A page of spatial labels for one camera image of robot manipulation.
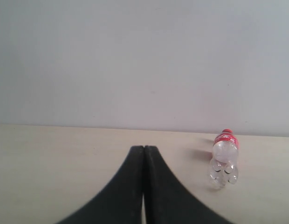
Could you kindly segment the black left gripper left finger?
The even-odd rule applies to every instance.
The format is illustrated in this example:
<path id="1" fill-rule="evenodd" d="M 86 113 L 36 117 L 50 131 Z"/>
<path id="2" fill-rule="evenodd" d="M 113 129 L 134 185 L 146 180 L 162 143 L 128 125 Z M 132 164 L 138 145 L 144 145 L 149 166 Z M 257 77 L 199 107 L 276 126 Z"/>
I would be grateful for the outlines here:
<path id="1" fill-rule="evenodd" d="M 108 184 L 60 224 L 142 223 L 142 174 L 145 149 L 132 146 Z"/>

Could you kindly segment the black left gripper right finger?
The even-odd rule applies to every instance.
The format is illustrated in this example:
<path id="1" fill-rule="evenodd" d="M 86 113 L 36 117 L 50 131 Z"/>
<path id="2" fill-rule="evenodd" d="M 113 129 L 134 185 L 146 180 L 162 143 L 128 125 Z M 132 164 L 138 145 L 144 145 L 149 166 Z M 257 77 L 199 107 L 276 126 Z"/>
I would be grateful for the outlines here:
<path id="1" fill-rule="evenodd" d="M 144 147 L 144 207 L 148 224 L 229 224 L 194 197 L 156 146 Z"/>

